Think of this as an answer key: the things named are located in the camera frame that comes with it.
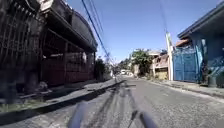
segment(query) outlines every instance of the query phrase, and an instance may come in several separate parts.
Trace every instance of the residential building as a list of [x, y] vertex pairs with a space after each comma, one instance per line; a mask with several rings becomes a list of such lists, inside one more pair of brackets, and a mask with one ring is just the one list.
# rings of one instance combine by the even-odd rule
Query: residential building
[[1, 91], [13, 86], [33, 93], [40, 81], [52, 87], [93, 79], [97, 42], [88, 22], [64, 0], [0, 5]]
[[168, 58], [169, 56], [164, 54], [153, 59], [150, 69], [154, 78], [168, 80]]
[[181, 32], [174, 52], [175, 80], [222, 86], [224, 72], [224, 2]]

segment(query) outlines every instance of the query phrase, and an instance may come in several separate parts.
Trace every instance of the road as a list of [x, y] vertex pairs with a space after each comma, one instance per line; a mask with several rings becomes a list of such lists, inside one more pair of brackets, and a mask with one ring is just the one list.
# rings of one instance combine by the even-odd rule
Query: road
[[[122, 78], [121, 84], [86, 101], [82, 128], [141, 128], [135, 110], [148, 113], [159, 128], [223, 128], [224, 100], [169, 88], [146, 80]], [[76, 108], [70, 105], [3, 128], [63, 128]]]

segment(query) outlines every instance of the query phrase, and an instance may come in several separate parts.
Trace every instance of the wall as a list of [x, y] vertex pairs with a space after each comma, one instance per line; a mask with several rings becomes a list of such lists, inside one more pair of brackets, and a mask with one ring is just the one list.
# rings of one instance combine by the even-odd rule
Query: wall
[[168, 79], [168, 68], [156, 69], [156, 77], [160, 80]]

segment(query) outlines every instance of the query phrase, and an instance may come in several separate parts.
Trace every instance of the roof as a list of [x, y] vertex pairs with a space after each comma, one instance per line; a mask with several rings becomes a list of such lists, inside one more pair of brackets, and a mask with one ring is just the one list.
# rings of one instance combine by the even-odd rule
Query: roof
[[148, 54], [152, 55], [152, 56], [155, 56], [155, 55], [160, 55], [160, 52], [159, 51], [150, 50], [150, 51], [148, 51]]
[[193, 23], [191, 26], [189, 26], [187, 29], [185, 29], [183, 32], [178, 34], [178, 37], [181, 39], [187, 37], [190, 33], [202, 27], [205, 22], [212, 19], [213, 16], [217, 15], [219, 12], [223, 10], [224, 10], [224, 1], [221, 2], [219, 5], [217, 5], [214, 9], [209, 11], [207, 14], [205, 14], [203, 17], [201, 17], [199, 20], [197, 20], [195, 23]]
[[176, 47], [180, 47], [180, 46], [183, 46], [184, 44], [187, 44], [189, 43], [189, 40], [188, 39], [185, 39], [185, 40], [180, 40], [176, 43]]

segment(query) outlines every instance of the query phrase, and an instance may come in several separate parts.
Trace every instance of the sky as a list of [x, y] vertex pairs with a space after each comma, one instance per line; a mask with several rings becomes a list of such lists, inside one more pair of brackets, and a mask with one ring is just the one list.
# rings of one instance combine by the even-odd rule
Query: sky
[[[172, 43], [177, 35], [215, 8], [221, 0], [93, 0], [103, 27], [107, 51], [117, 63], [137, 48], [166, 49], [164, 20]], [[90, 23], [81, 0], [67, 0]], [[98, 56], [104, 56], [99, 44]]]

